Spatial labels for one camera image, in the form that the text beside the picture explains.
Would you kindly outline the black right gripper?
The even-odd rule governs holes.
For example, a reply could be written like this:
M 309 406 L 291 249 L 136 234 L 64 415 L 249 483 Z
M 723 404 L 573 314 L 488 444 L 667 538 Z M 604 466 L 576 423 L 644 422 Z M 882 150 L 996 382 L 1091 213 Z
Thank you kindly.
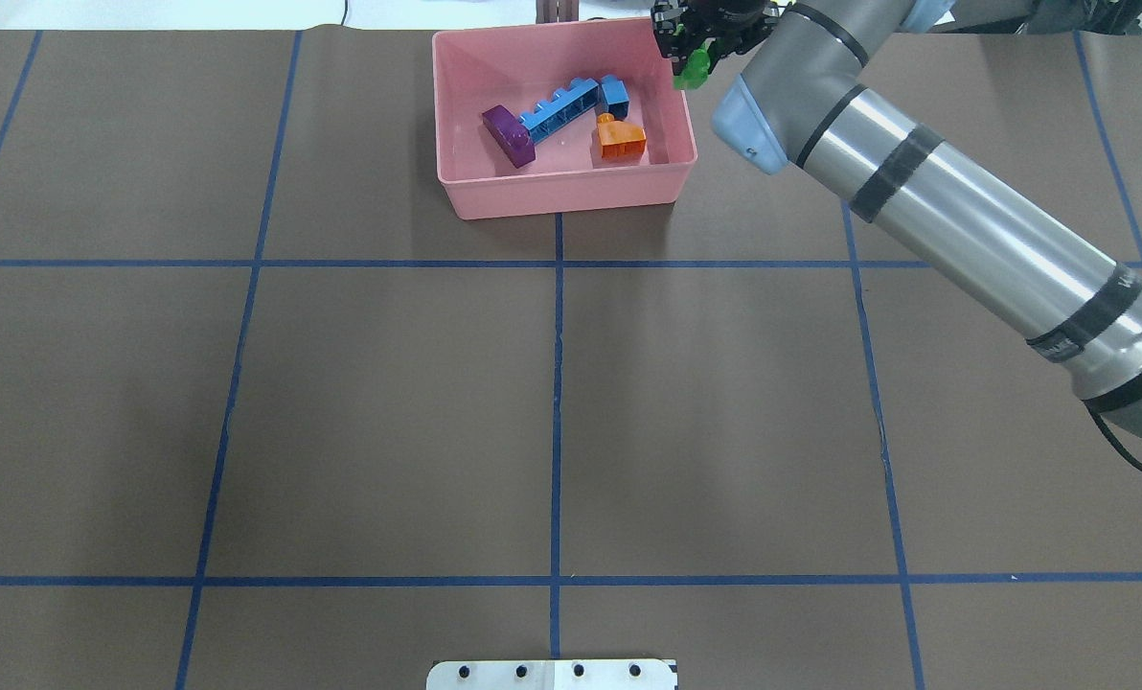
M 707 42 L 729 57 L 763 43 L 780 16 L 777 1 L 654 1 L 651 31 L 664 58 L 686 61 Z

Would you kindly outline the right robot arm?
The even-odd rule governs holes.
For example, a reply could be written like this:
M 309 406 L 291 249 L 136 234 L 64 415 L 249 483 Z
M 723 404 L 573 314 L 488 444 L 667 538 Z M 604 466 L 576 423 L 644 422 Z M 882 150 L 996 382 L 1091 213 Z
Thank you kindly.
M 948 1 L 656 1 L 677 78 L 745 54 L 713 131 L 766 174 L 794 165 L 1062 366 L 1101 423 L 1142 438 L 1142 279 L 914 122 L 860 71 Z

